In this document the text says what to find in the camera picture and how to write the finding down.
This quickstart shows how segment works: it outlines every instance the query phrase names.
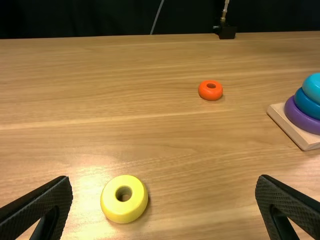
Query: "toy ring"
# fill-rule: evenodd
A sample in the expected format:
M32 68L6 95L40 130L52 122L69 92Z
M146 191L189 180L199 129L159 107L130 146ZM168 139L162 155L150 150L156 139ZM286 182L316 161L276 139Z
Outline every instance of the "toy ring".
M200 83L198 93L200 97L205 100L215 101L222 97L224 89L221 83L213 80L206 80Z
M113 178L105 185L100 198L104 215L118 224L136 220L145 211L147 203L146 186L131 175Z
M303 82L302 89L308 98L320 104L320 73L315 73L307 77Z
M298 128L312 134L320 135L320 121L305 115L300 111L294 101L294 96L290 97L284 105L286 117Z
M302 88L299 88L298 91L296 91L294 102L301 112L309 117L320 120L320 104L317 104L308 98Z

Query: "purple ring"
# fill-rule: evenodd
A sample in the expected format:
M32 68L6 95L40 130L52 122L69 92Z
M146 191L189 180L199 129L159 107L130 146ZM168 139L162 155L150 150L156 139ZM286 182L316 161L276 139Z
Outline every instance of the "purple ring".
M316 120L300 111L294 101L294 96L290 97L284 105L286 117L298 128L312 134L320 135L320 120Z

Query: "wood grain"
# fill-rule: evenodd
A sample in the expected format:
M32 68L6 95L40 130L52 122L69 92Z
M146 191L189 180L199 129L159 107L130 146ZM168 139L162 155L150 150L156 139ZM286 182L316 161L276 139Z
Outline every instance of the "wood grain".
M320 150L301 151L266 114L319 56L320 32L0 40L0 206L67 175L63 240L268 239L261 174L320 200ZM208 79L220 100L199 97ZM99 204L121 174L150 197L124 225Z

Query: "blue ring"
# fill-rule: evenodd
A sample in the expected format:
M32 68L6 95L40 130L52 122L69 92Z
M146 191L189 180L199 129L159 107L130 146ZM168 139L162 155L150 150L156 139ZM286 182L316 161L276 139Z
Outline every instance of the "blue ring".
M302 87L294 95L294 103L304 114L320 120L320 105L312 101L302 90Z
M302 85L302 89L308 98L320 104L320 73L308 76Z

